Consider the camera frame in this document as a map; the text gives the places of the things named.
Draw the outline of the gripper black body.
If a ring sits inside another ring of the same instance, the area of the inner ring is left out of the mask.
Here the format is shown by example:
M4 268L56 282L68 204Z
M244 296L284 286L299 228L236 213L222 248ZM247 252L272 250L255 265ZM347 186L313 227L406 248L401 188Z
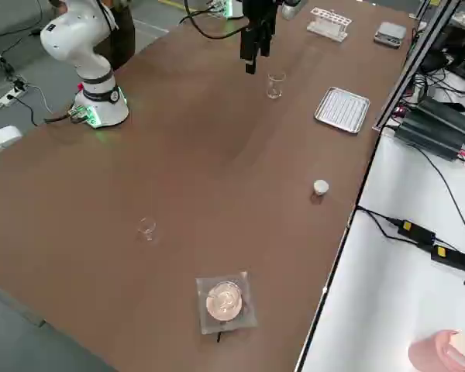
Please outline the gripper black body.
M248 19L247 27L252 29L276 18L277 1L243 0L243 15Z

